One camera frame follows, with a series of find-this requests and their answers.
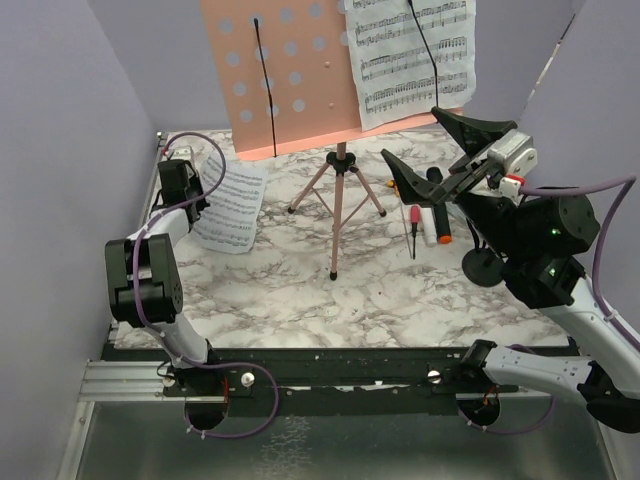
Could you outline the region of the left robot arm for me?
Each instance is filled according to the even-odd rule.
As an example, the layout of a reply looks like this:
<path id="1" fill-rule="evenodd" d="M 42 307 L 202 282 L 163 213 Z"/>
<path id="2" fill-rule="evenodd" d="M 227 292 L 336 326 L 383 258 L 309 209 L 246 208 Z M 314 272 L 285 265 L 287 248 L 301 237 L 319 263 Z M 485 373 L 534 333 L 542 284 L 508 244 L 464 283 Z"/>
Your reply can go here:
<path id="1" fill-rule="evenodd" d="M 159 164 L 162 203 L 134 234 L 105 245 L 107 289 L 112 316 L 151 335 L 186 382 L 206 395 L 220 385 L 210 343 L 183 314 L 184 294 L 174 247 L 208 207 L 190 160 Z"/>

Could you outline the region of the white microphone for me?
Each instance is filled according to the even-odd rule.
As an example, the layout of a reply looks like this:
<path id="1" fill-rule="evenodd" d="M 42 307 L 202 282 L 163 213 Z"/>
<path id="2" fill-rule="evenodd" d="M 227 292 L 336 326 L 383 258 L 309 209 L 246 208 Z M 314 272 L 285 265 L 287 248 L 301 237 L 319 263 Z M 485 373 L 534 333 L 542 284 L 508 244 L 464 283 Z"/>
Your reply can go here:
<path id="1" fill-rule="evenodd" d="M 420 211 L 425 243 L 427 246 L 434 246 L 438 243 L 438 236 L 433 211 L 431 208 L 421 208 Z"/>

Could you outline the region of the pink music stand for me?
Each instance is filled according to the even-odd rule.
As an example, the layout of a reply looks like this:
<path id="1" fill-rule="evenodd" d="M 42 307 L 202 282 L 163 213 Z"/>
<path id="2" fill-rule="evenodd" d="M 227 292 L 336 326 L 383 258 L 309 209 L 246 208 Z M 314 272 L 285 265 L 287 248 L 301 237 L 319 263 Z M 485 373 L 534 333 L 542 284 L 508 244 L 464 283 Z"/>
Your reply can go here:
<path id="1" fill-rule="evenodd" d="M 330 146 L 332 152 L 295 198 L 335 172 L 332 247 L 339 247 L 347 173 L 360 176 L 350 141 L 367 137 L 346 39 L 341 1 L 204 1 L 218 81 L 239 159 L 261 160 Z"/>

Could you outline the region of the black stand of black microphone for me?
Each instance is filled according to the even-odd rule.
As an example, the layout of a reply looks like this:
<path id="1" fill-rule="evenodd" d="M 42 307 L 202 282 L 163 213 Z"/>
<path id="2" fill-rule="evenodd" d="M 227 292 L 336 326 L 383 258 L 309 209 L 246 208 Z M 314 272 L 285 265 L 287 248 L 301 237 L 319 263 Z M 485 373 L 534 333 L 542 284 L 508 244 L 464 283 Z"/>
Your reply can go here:
<path id="1" fill-rule="evenodd" d="M 490 288 L 503 281 L 502 269 L 504 261 L 480 241 L 478 233 L 471 229 L 474 247 L 462 258 L 461 266 L 464 275 L 473 284 Z"/>

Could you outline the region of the black mounting rail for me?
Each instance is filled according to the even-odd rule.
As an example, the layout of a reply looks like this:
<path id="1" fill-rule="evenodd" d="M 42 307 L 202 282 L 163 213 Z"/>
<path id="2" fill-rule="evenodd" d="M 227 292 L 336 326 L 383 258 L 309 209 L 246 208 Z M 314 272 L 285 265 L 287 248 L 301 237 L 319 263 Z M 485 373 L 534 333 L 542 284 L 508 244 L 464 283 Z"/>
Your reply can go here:
<path id="1" fill-rule="evenodd" d="M 224 349 L 222 371 L 168 374 L 158 350 L 109 349 L 88 365 L 82 394 L 96 401 L 184 403 L 199 413 L 266 418 L 429 413 L 453 415 L 456 401 L 489 384 L 463 375 L 463 347 Z"/>

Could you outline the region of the black microphone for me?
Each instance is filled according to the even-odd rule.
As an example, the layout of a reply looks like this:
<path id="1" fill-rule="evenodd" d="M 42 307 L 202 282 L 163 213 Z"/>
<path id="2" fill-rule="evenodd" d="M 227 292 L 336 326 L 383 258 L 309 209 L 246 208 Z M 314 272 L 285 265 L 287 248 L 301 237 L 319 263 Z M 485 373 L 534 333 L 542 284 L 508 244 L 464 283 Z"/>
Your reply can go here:
<path id="1" fill-rule="evenodd" d="M 429 167 L 426 170 L 426 177 L 430 182 L 436 184 L 440 184 L 443 180 L 442 172 L 437 166 Z M 438 242 L 440 244 L 451 243 L 453 238 L 451 234 L 446 204 L 442 203 L 435 205 L 432 210 Z"/>

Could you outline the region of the red handled screwdriver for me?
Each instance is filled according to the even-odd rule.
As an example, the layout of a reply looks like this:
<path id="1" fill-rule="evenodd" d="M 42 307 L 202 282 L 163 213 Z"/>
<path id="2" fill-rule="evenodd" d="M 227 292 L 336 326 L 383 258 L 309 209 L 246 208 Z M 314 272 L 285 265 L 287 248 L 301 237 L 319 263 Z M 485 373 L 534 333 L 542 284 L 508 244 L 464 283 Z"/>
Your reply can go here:
<path id="1" fill-rule="evenodd" d="M 412 205 L 410 208 L 410 223 L 412 236 L 412 258 L 416 259 L 416 242 L 419 224 L 421 222 L 421 212 L 418 205 Z"/>

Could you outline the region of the sheet music page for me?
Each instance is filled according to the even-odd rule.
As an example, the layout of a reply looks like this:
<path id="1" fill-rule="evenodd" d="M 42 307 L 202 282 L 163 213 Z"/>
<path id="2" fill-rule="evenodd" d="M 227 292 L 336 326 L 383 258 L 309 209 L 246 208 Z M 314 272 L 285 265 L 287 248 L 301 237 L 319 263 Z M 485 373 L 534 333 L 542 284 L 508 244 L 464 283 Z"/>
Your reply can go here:
<path id="1" fill-rule="evenodd" d="M 345 3 L 361 128 L 461 108 L 476 91 L 472 0 Z"/>
<path id="2" fill-rule="evenodd" d="M 257 232 L 267 179 L 268 171 L 264 168 L 227 160 L 222 183 L 207 196 L 209 206 L 193 226 L 196 241 L 221 253 L 249 252 Z"/>

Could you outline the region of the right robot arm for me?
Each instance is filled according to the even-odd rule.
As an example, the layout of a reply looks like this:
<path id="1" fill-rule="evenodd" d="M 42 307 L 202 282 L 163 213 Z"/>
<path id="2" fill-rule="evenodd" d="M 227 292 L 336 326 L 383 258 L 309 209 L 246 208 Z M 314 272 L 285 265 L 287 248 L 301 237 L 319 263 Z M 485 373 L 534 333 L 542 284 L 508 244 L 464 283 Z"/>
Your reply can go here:
<path id="1" fill-rule="evenodd" d="M 458 206 L 485 246 L 466 254 L 463 269 L 482 286 L 504 284 L 528 308 L 572 337 L 575 357 L 529 353 L 477 340 L 441 382 L 457 392 L 468 425 L 489 430 L 500 414 L 499 391 L 524 387 L 573 401 L 595 420 L 629 434 L 639 430 L 639 335 L 604 299 L 597 269 L 578 255 L 603 250 L 608 220 L 598 220 L 590 195 L 609 189 L 533 188 L 526 175 L 537 163 L 531 136 L 512 121 L 486 121 L 434 108 L 433 116 L 462 149 L 444 179 L 418 175 L 389 151 L 382 156 L 407 205 Z"/>

